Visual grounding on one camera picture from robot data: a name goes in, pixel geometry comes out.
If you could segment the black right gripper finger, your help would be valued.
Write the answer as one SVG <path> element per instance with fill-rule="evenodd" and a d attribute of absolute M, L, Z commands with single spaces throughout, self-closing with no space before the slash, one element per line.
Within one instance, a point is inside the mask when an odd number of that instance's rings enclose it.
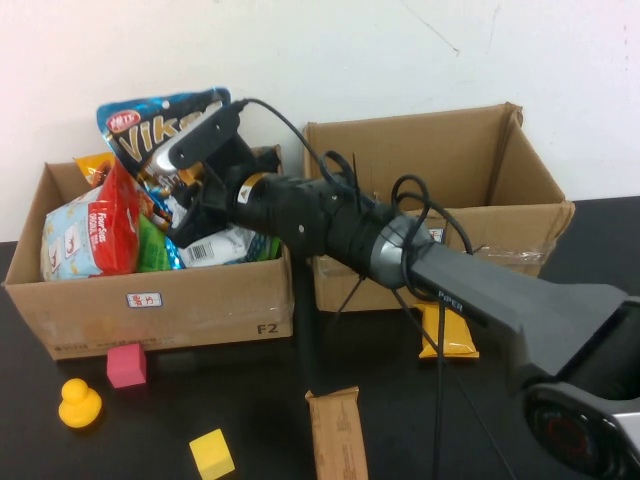
<path fill-rule="evenodd" d="M 179 248 L 187 248 L 195 241 L 220 230 L 220 212 L 198 199 L 189 207 L 171 199 L 169 206 L 172 220 L 167 235 Z"/>

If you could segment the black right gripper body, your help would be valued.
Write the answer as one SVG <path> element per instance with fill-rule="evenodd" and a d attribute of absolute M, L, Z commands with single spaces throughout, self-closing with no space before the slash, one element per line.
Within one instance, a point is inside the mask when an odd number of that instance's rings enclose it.
<path fill-rule="evenodd" d="M 206 156 L 206 181 L 201 196 L 207 228 L 225 228 L 229 223 L 240 185 L 258 169 L 257 157 L 240 137 L 232 137 Z"/>

